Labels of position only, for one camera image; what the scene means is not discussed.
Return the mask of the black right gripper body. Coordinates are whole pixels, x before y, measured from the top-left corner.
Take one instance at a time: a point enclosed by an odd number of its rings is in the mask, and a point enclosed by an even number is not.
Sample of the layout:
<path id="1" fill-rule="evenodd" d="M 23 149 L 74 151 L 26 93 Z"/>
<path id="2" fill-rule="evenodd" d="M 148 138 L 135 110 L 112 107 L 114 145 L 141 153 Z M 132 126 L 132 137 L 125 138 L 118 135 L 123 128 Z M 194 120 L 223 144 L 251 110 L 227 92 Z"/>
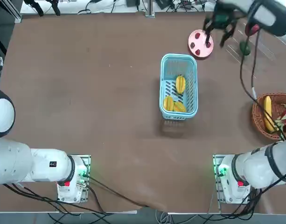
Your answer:
<path id="1" fill-rule="evenodd" d="M 235 20 L 234 7 L 215 7 L 212 15 L 213 28 L 226 28 Z"/>

